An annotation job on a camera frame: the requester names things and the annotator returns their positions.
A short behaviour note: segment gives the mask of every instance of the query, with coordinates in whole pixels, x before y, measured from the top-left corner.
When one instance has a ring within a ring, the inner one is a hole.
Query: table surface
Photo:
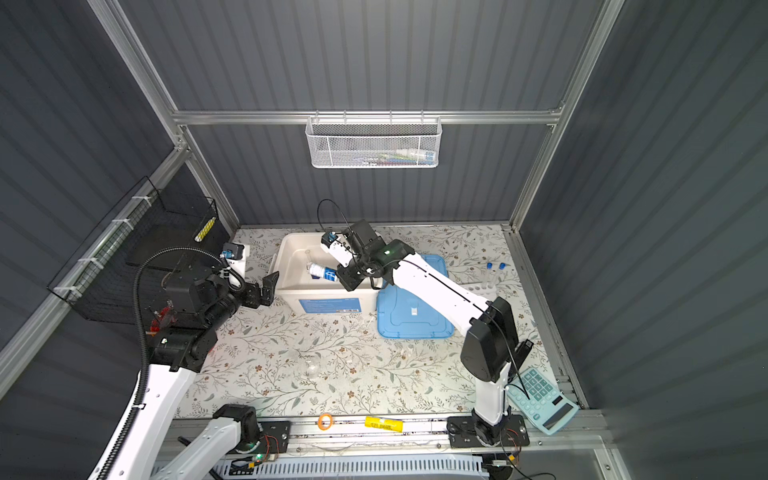
[[[299,231],[315,230],[238,230],[234,241],[251,245],[247,280],[260,282],[283,237]],[[443,256],[449,276],[460,284],[478,282],[488,261],[507,263],[498,295],[515,313],[520,340],[534,342],[521,369],[534,366],[554,383],[501,226],[376,231],[419,253]],[[375,314],[298,315],[278,297],[270,307],[241,308],[217,334],[177,418],[210,417],[226,403],[253,405],[259,416],[468,412],[475,403],[475,380],[459,359],[458,333],[448,339],[384,339]]]

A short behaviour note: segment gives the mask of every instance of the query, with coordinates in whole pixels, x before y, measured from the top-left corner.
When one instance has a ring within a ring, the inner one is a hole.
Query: blue plastic lid
[[[443,275],[448,273],[439,255],[422,255]],[[453,325],[427,302],[408,290],[390,285],[376,300],[379,334],[388,339],[444,339],[453,335]]]

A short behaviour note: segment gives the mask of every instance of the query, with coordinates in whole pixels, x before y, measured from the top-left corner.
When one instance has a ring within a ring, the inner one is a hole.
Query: gray wall
[[[601,2],[123,2],[181,110],[547,110]],[[244,224],[507,220],[545,127],[446,127],[434,169],[318,170],[302,127],[192,127]],[[328,221],[341,220],[333,209]]]
[[[0,346],[171,144],[86,2],[0,2]]]
[[[85,1],[0,2],[0,111],[4,346],[172,145]],[[137,360],[132,328],[67,316],[0,400],[0,477],[85,478]]]
[[[765,18],[629,2],[522,229],[635,478],[765,478]]]

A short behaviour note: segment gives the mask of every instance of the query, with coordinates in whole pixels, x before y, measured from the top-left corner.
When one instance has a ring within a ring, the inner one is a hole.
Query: yellow marker
[[[208,235],[208,232],[210,232],[210,229],[214,228],[214,223],[216,223],[216,217],[211,217],[211,219],[208,220],[208,223],[205,224],[205,227],[203,227],[203,229],[200,230],[200,232],[194,238],[194,241],[202,242],[203,238],[205,238],[205,236]]]
[[[380,419],[378,417],[366,417],[366,427],[402,432],[402,422],[399,420]]]

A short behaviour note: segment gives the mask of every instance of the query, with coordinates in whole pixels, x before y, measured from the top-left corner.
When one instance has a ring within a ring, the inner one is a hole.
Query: beige plastic bin
[[[275,294],[288,303],[296,314],[303,313],[376,313],[378,290],[364,281],[353,292],[347,292],[339,282],[313,279],[306,271],[306,250],[312,261],[336,269],[339,262],[324,252],[320,244],[322,233],[289,233],[280,244],[273,271],[280,272]],[[383,281],[376,280],[381,287]]]

